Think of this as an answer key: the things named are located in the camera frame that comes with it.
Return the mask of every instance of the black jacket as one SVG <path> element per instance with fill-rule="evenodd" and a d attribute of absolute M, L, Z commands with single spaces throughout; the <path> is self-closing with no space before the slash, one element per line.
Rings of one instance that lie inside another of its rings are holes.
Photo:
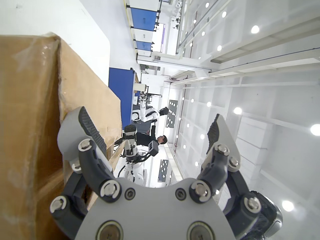
<path fill-rule="evenodd" d="M 137 132 L 137 145 L 143 145 L 143 146 L 149 146 L 149 143 L 151 141 L 156 141 L 158 143 L 158 140 L 156 138 L 156 126 L 153 125 L 151 127 L 151 136 L 147 135 L 145 133 Z"/>

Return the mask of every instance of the person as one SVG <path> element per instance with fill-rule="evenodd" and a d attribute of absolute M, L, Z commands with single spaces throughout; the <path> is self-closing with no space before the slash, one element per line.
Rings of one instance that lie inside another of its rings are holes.
<path fill-rule="evenodd" d="M 147 95 L 144 92 L 140 94 L 140 109 L 133 110 L 131 115 L 131 120 L 136 122 L 141 120 L 142 122 L 147 122 L 149 120 L 157 120 L 162 115 L 167 115 L 169 113 L 168 107 L 162 108 L 160 111 L 151 107 L 146 109 L 146 99 Z"/>
<path fill-rule="evenodd" d="M 114 144 L 119 145 L 123 141 L 123 138 L 117 140 Z M 168 142 L 168 139 L 165 135 L 159 136 L 156 138 L 156 126 L 151 127 L 151 136 L 145 133 L 137 132 L 137 145 L 149 146 L 151 141 L 156 141 L 158 144 L 163 145 Z"/>

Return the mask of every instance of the black panel with white dots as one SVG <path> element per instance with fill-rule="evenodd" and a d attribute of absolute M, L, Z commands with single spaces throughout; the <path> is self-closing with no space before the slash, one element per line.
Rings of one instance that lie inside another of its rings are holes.
<path fill-rule="evenodd" d="M 158 176 L 159 183 L 163 183 L 166 181 L 168 163 L 169 163 L 169 160 L 166 160 L 166 159 L 160 161 L 160 169 L 159 169 L 159 176 Z"/>
<path fill-rule="evenodd" d="M 178 107 L 178 101 L 176 100 L 169 100 L 169 113 L 167 115 L 167 120 L 165 126 L 168 128 L 175 127 L 175 120 L 176 120 L 176 112 Z"/>

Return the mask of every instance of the metal bolt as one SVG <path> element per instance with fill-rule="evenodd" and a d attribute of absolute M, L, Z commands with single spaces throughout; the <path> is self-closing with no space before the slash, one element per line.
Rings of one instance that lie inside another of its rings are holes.
<path fill-rule="evenodd" d="M 206 187 L 200 183 L 195 187 L 195 193 L 201 197 L 206 196 L 208 194 L 208 191 L 206 190 Z"/>
<path fill-rule="evenodd" d="M 116 191 L 116 187 L 114 184 L 107 184 L 105 187 L 104 187 L 104 195 L 106 196 L 112 196 Z"/>
<path fill-rule="evenodd" d="M 194 222 L 187 232 L 187 240 L 213 240 L 215 239 L 212 229 L 203 222 Z"/>
<path fill-rule="evenodd" d="M 261 203 L 257 197 L 244 198 L 244 205 L 253 214 L 257 214 L 261 211 Z"/>
<path fill-rule="evenodd" d="M 90 141 L 89 140 L 83 140 L 81 143 L 80 143 L 80 146 L 82 149 L 86 149 L 90 146 Z"/>
<path fill-rule="evenodd" d="M 59 209 L 62 208 L 62 205 L 63 205 L 63 201 L 62 200 L 55 200 L 53 203 L 52 203 L 52 209 L 57 211 Z"/>
<path fill-rule="evenodd" d="M 229 163 L 230 163 L 230 165 L 233 166 L 233 167 L 237 167 L 237 166 L 239 165 L 239 161 L 238 161 L 237 159 L 235 159 L 234 157 L 231 157 L 231 158 L 229 159 Z"/>
<path fill-rule="evenodd" d="M 215 146 L 215 150 L 217 150 L 219 153 L 225 155 L 225 156 L 228 156 L 230 154 L 230 151 L 228 149 L 228 147 L 226 145 L 218 145 L 218 146 Z"/>
<path fill-rule="evenodd" d="M 186 191 L 182 188 L 177 189 L 176 190 L 176 197 L 179 201 L 185 200 L 185 198 L 187 197 Z"/>
<path fill-rule="evenodd" d="M 55 211 L 63 210 L 67 205 L 67 199 L 65 196 L 56 197 L 50 204 L 50 212 L 53 214 Z"/>
<path fill-rule="evenodd" d="M 97 240 L 121 240 L 123 239 L 123 229 L 116 221 L 107 221 L 97 232 Z"/>
<path fill-rule="evenodd" d="M 133 188 L 129 188 L 125 191 L 124 197 L 128 200 L 131 201 L 134 197 L 136 196 L 136 191 Z"/>

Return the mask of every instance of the round recessed light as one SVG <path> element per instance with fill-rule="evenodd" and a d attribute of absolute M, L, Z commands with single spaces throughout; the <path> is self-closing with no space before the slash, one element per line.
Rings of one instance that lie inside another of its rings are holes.
<path fill-rule="evenodd" d="M 253 33 L 253 34 L 256 34 L 256 33 L 258 33 L 259 32 L 259 26 L 257 26 L 257 25 L 254 25 L 252 28 L 251 28 L 251 33 Z"/>
<path fill-rule="evenodd" d="M 320 124 L 314 124 L 310 128 L 310 131 L 313 135 L 320 136 Z"/>
<path fill-rule="evenodd" d="M 291 212 L 294 209 L 294 204 L 291 201 L 283 201 L 282 207 L 285 211 Z"/>
<path fill-rule="evenodd" d="M 235 114 L 237 114 L 237 115 L 240 115 L 240 114 L 242 114 L 242 109 L 241 109 L 240 107 L 236 107 L 236 108 L 233 110 L 233 112 L 234 112 Z"/>

